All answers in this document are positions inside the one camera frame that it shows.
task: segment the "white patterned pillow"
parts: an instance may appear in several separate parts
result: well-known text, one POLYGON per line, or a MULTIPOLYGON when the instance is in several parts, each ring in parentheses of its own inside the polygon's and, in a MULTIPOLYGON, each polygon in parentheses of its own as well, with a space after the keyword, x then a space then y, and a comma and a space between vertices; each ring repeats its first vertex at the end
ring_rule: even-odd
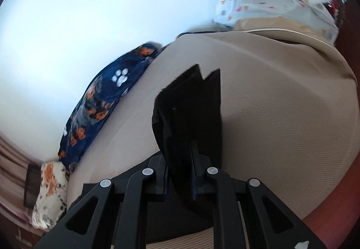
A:
POLYGON ((61 162, 41 166, 41 186, 32 212, 32 225, 37 229, 51 229, 66 211, 69 175, 61 162))

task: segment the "orange paw print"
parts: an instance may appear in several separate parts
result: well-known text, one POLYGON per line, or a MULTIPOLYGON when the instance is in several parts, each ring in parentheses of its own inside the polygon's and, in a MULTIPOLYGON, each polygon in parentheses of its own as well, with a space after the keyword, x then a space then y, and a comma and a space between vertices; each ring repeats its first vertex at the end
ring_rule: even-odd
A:
POLYGON ((115 103, 115 101, 111 102, 111 103, 106 103, 105 104, 105 109, 109 109, 114 103, 115 103))
POLYGON ((106 110, 106 111, 102 111, 102 112, 96 114, 96 119, 97 119, 97 120, 102 120, 102 119, 105 118, 105 116, 106 116, 107 114, 108 114, 108 111, 107 111, 107 110, 106 110))
POLYGON ((139 48, 139 54, 141 56, 148 56, 149 54, 152 54, 154 52, 153 49, 147 48, 147 47, 140 47, 139 48))
POLYGON ((79 128, 77 131, 76 131, 76 134, 77 136, 79 137, 79 139, 84 139, 85 138, 85 129, 82 127, 82 128, 79 128))
POLYGON ((59 159, 64 158, 65 156, 66 156, 66 153, 64 151, 61 150, 58 152, 59 159))
POLYGON ((91 86, 86 92, 86 98, 90 99, 95 94, 95 86, 91 86))
POLYGON ((71 143, 71 146, 73 147, 74 145, 76 145, 76 138, 72 135, 70 136, 70 143, 71 143))

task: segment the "navy blanket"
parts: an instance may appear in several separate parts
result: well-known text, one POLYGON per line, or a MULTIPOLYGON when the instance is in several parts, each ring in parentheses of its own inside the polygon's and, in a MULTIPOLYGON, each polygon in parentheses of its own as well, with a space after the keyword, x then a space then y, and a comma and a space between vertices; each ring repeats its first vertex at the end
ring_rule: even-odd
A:
POLYGON ((66 123, 60 141, 59 161, 73 172, 121 97, 135 85, 159 55, 152 44, 143 44, 101 70, 89 84, 66 123))

